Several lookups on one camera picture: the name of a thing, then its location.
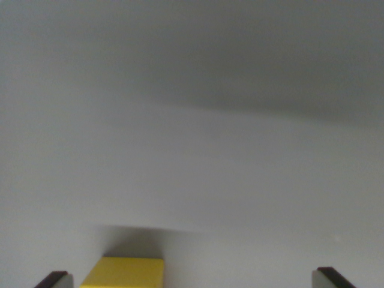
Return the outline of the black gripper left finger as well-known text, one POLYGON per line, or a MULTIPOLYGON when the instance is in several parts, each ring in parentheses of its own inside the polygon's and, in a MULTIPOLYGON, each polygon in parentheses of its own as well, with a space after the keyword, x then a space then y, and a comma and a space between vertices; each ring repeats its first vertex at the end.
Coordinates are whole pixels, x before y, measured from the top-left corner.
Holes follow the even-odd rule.
POLYGON ((35 288, 73 288, 73 275, 67 271, 52 271, 35 288))

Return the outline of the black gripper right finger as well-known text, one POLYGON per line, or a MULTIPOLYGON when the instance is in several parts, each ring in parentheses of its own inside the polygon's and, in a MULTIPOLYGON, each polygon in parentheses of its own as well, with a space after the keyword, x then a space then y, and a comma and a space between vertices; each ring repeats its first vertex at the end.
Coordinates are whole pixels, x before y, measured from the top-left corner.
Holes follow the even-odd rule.
POLYGON ((311 274, 312 288, 356 288, 333 267, 318 267, 311 274))

